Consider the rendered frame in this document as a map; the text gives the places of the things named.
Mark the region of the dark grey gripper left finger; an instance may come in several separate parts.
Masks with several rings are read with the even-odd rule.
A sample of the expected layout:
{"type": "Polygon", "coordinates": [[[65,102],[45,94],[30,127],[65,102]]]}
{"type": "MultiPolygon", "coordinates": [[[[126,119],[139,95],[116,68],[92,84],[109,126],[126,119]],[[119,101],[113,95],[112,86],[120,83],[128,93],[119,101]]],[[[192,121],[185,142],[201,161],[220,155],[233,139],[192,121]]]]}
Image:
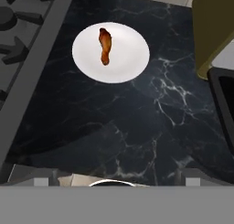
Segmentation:
{"type": "Polygon", "coordinates": [[[58,170],[27,165],[5,165],[0,170],[0,187],[57,187],[58,170]]]}

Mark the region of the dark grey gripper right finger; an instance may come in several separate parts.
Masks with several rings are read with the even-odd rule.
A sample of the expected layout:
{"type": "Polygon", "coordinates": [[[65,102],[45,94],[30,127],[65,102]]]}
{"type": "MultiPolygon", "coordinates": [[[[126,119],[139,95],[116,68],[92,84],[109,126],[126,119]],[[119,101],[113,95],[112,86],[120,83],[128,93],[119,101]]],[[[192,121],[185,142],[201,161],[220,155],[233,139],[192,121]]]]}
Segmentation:
{"type": "Polygon", "coordinates": [[[233,184],[208,176],[196,168],[176,170],[175,185],[184,187],[233,187],[233,184]]]}

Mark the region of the black toaster oven door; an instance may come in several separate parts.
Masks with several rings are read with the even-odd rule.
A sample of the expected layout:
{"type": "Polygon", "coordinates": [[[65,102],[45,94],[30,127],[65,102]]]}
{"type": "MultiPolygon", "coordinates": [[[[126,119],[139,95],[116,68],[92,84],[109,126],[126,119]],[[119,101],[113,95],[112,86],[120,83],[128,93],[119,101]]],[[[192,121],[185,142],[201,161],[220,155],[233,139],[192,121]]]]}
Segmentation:
{"type": "Polygon", "coordinates": [[[226,142],[234,155],[234,70],[212,68],[207,77],[226,142]]]}

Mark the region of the brown chicken drumstick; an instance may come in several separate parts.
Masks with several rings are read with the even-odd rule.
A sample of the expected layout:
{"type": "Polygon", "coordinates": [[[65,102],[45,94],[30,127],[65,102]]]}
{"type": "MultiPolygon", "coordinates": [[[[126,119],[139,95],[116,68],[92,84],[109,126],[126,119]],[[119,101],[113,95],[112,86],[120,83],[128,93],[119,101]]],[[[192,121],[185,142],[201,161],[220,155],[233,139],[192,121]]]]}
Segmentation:
{"type": "Polygon", "coordinates": [[[100,28],[99,41],[101,43],[101,62],[103,65],[108,65],[110,62],[109,54],[112,48],[112,36],[103,27],[100,28]]]}

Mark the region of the black round white-rimmed thing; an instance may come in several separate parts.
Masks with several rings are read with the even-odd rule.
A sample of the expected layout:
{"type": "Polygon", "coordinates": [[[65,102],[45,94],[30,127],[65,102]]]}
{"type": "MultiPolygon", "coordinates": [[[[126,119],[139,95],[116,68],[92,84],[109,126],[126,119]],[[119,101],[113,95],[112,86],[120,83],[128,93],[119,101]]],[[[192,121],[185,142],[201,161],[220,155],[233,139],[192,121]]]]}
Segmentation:
{"type": "Polygon", "coordinates": [[[102,179],[93,182],[89,187],[135,187],[134,184],[113,179],[102,179]]]}

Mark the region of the grey hob with black grates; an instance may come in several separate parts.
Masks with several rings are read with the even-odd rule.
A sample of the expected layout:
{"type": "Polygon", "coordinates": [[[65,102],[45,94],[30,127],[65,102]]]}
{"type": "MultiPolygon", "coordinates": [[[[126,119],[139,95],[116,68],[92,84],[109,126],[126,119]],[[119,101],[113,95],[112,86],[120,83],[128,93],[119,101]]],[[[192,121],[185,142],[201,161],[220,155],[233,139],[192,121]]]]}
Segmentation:
{"type": "Polygon", "coordinates": [[[0,167],[72,0],[0,0],[0,167]]]}

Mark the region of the white round plate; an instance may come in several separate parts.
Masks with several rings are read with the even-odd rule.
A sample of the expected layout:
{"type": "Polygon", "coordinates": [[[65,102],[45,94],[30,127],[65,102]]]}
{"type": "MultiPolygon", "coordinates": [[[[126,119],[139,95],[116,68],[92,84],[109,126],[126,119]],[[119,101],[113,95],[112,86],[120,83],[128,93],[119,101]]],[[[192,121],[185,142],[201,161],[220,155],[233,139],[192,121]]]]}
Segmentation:
{"type": "Polygon", "coordinates": [[[101,22],[82,29],[73,40],[71,54],[84,75],[108,84],[135,79],[144,72],[150,59],[150,49],[144,37],[135,29],[116,22],[101,22]],[[112,37],[108,65],[101,62],[101,28],[112,37]]]}

